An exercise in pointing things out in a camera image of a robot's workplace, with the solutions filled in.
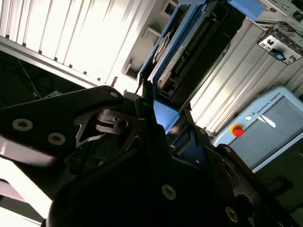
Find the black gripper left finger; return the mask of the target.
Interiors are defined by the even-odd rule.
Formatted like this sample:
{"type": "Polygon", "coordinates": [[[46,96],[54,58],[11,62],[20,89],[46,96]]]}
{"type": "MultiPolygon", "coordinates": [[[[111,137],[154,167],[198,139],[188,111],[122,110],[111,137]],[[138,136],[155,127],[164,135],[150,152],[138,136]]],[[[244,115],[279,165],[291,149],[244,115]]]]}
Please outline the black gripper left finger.
{"type": "Polygon", "coordinates": [[[54,166],[74,150],[107,134],[120,135],[126,149],[133,139],[155,141],[165,130],[150,98],[120,94],[110,86],[14,105],[0,111],[0,155],[30,166],[54,166]]]}

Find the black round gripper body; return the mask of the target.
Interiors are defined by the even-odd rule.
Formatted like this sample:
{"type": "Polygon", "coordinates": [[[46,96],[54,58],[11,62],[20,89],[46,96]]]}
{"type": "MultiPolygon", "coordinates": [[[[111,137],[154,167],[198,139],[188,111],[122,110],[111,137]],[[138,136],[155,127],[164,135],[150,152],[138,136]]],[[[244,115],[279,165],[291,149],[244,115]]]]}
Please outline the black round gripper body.
{"type": "Polygon", "coordinates": [[[48,227],[237,227],[231,190],[219,195],[209,174],[176,158],[152,172],[137,151],[75,179],[54,198],[48,227]]]}

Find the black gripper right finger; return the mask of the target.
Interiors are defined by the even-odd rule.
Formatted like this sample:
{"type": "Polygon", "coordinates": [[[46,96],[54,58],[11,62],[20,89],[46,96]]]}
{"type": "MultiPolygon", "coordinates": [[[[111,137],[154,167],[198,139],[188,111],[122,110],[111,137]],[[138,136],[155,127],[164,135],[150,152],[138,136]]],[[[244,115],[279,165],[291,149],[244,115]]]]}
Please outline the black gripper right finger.
{"type": "Polygon", "coordinates": [[[214,147],[208,134],[184,110],[190,146],[184,158],[199,164],[210,184],[211,208],[206,221],[213,227],[294,227],[296,222],[260,180],[226,144],[214,147]]]}

